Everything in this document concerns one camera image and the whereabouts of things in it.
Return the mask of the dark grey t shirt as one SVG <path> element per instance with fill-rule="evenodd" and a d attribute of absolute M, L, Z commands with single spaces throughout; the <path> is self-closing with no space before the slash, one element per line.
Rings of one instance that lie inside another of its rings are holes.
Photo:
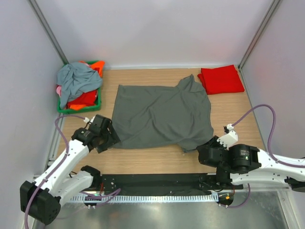
<path fill-rule="evenodd" d="M 193 151 L 214 135 L 210 115 L 208 95 L 193 75 L 176 86 L 119 85 L 112 124 L 120 142 L 113 147 L 178 145 Z"/>

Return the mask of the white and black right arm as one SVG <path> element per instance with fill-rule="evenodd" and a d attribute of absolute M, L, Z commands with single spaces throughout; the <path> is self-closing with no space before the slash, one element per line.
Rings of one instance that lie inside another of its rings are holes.
<path fill-rule="evenodd" d="M 216 168 L 215 174 L 105 174 L 101 186 L 106 194 L 121 189 L 127 196 L 206 195 L 209 191 L 241 190 L 247 184 L 305 190 L 305 160 L 278 156 L 255 146 L 226 147 L 214 136 L 198 146 L 198 161 Z"/>

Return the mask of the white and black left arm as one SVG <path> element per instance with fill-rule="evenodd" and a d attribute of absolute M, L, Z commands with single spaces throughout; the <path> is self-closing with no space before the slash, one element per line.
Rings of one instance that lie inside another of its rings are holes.
<path fill-rule="evenodd" d="M 24 227 L 29 228 L 28 218 L 32 217 L 44 225 L 51 224 L 60 209 L 73 196 L 85 189 L 97 190 L 101 185 L 99 170 L 86 166 L 75 176 L 67 179 L 72 169 L 92 150 L 106 151 L 120 141 L 112 120 L 95 115 L 83 118 L 85 127 L 77 129 L 71 140 L 64 140 L 65 150 L 34 181 L 25 181 L 20 187 L 20 208 L 24 212 Z"/>

